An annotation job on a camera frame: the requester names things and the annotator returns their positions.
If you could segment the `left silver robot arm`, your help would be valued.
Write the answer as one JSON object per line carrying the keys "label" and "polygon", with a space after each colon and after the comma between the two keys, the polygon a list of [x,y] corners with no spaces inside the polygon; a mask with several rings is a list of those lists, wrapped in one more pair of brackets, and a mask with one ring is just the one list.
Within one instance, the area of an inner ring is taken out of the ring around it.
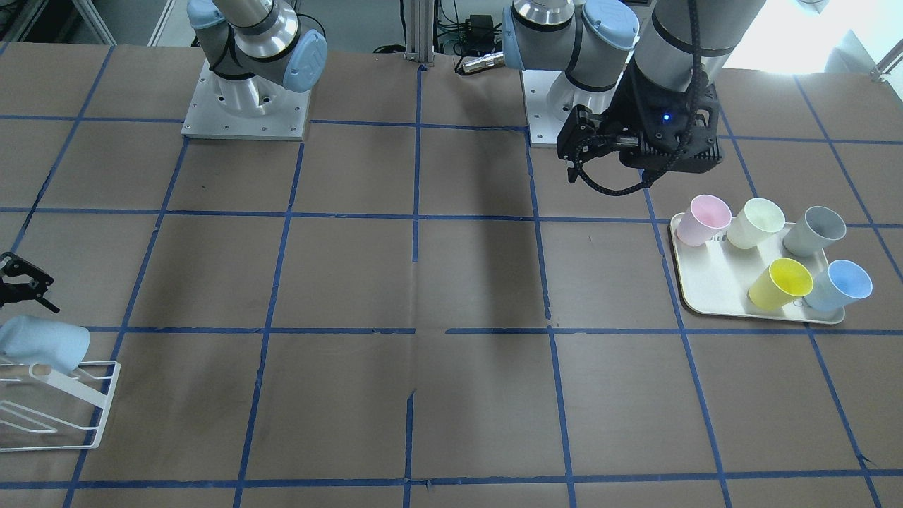
{"label": "left silver robot arm", "polygon": [[642,23],[622,1],[514,1],[503,55],[510,68],[557,73],[568,181],[622,196],[722,163],[713,83],[763,6],[658,1]]}

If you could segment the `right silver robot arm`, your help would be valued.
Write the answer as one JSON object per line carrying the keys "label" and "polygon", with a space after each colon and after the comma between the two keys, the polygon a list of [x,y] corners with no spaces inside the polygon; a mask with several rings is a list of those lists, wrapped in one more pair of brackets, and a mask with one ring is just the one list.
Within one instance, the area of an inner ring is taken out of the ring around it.
{"label": "right silver robot arm", "polygon": [[265,119],[318,83],[326,37],[285,1],[190,1],[187,16],[207,59],[217,111]]}

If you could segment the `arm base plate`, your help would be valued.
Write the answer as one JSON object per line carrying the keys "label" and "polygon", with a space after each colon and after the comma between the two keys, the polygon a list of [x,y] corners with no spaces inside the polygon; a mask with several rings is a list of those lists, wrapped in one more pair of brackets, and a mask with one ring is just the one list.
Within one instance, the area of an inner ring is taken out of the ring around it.
{"label": "arm base plate", "polygon": [[584,105],[596,114],[612,102],[615,87],[595,92],[580,89],[564,71],[526,70],[521,72],[523,103],[528,116],[533,147],[555,148],[565,120],[574,105]]}
{"label": "arm base plate", "polygon": [[207,140],[303,141],[310,91],[294,92],[259,76],[226,80],[204,62],[181,135]]}

